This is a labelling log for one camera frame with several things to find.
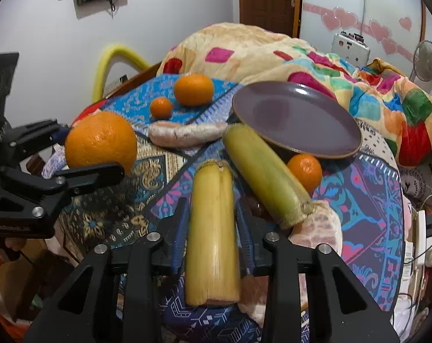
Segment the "green sugarcane piece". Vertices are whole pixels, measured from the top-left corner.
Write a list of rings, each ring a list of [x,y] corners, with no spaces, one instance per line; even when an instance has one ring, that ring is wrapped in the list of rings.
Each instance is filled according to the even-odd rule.
[[[229,125],[222,141],[237,171],[282,229],[303,222],[316,211],[301,182],[252,128]]]

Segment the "yellow sugarcane piece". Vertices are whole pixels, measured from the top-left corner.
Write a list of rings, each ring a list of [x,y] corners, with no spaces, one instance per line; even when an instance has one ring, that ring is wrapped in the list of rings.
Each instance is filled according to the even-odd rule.
[[[185,299],[194,307],[224,306],[239,302],[240,294],[231,169],[224,160],[209,159],[193,178]]]

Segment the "large back orange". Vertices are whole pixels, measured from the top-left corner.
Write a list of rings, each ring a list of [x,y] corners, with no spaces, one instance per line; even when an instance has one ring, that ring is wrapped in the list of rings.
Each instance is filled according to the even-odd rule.
[[[176,81],[173,93],[180,105],[186,107],[207,105],[214,97],[214,84],[203,74],[188,74]]]

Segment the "large orange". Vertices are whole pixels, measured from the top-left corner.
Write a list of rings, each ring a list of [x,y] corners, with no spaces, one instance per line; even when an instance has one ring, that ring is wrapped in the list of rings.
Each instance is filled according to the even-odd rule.
[[[186,107],[207,105],[214,97],[214,84],[203,74],[188,74],[176,81],[173,93],[180,105]]]
[[[119,163],[129,174],[137,157],[137,137],[123,117],[101,111],[72,127],[64,148],[69,168]]]

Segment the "small mandarin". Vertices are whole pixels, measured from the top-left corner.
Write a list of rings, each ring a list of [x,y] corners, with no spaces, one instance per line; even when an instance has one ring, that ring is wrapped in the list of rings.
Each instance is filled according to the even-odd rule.
[[[287,167],[309,194],[319,187],[323,171],[315,156],[306,153],[296,154],[289,160]]]
[[[172,116],[173,104],[167,97],[157,97],[152,100],[149,110],[153,119],[169,119]]]

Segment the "purple ceramic plate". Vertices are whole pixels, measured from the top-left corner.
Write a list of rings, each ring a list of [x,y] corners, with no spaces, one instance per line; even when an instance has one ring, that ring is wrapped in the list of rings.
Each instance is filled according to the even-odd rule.
[[[232,98],[238,119],[272,144],[295,153],[343,159],[361,147],[361,130],[328,95],[303,84],[263,81]]]

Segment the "colourful patchwork blanket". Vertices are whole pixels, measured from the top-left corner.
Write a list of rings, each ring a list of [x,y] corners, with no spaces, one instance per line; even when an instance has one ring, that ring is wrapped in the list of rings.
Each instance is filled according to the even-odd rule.
[[[304,84],[377,129],[398,165],[430,163],[432,168],[432,97],[379,58],[357,69],[302,39],[257,26],[217,23],[173,47],[158,73],[202,73],[239,84]]]

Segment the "yellow foam tube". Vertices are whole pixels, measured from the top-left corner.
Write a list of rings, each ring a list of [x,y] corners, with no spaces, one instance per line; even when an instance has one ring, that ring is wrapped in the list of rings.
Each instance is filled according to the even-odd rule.
[[[103,98],[105,83],[114,63],[122,62],[135,68],[138,72],[147,70],[151,65],[134,50],[120,43],[105,47],[97,65],[92,91],[92,102]]]

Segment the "glass sliding wardrobe with hearts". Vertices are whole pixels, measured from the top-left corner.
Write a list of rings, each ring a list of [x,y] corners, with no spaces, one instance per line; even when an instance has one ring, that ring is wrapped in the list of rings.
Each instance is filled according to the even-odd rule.
[[[422,26],[421,0],[302,0],[301,39],[330,53],[337,33],[357,33],[370,60],[378,57],[402,72],[413,67]]]

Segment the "white bedside cabinet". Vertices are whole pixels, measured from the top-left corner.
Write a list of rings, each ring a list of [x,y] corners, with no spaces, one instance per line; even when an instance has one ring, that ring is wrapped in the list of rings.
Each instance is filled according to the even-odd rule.
[[[365,44],[363,36],[341,31],[333,36],[331,52],[351,65],[362,68],[368,63],[371,49]]]

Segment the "large front orange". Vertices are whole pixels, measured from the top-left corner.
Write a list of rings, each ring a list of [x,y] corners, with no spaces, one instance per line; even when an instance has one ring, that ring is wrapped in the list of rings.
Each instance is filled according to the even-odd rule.
[[[137,157],[137,137],[123,117],[101,111],[72,127],[64,148],[69,168],[119,163],[129,174]]]

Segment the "blue patterned patchwork cloth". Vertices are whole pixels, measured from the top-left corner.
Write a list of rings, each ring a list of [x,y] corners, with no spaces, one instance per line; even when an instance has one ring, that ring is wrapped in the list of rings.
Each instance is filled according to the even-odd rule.
[[[147,139],[149,106],[157,97],[173,99],[175,74],[147,81],[126,95],[109,100],[104,110],[126,118],[137,131],[138,154],[133,170],[114,187],[76,197],[58,223],[64,246],[83,259],[94,246],[127,246],[154,231],[189,198],[196,168],[206,159],[224,157],[221,142],[169,151]],[[382,310],[390,311],[399,286],[404,255],[403,194],[392,154],[375,129],[360,124],[373,149],[352,159],[325,160],[324,178],[314,198],[326,201],[341,220],[341,258]],[[191,308],[184,302],[184,281],[167,280],[159,310],[169,338],[185,342],[259,342],[262,330],[237,306]]]

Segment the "brown wooden door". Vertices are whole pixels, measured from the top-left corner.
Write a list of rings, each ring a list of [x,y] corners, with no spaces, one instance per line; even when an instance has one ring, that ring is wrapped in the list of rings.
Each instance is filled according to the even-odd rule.
[[[290,37],[300,35],[302,0],[238,0],[240,23]]]

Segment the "standing electric fan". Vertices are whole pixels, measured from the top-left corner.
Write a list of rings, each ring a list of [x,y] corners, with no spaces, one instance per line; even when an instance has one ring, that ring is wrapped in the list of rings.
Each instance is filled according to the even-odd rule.
[[[432,81],[432,41],[421,41],[413,54],[413,70],[410,80],[419,78],[423,82]]]

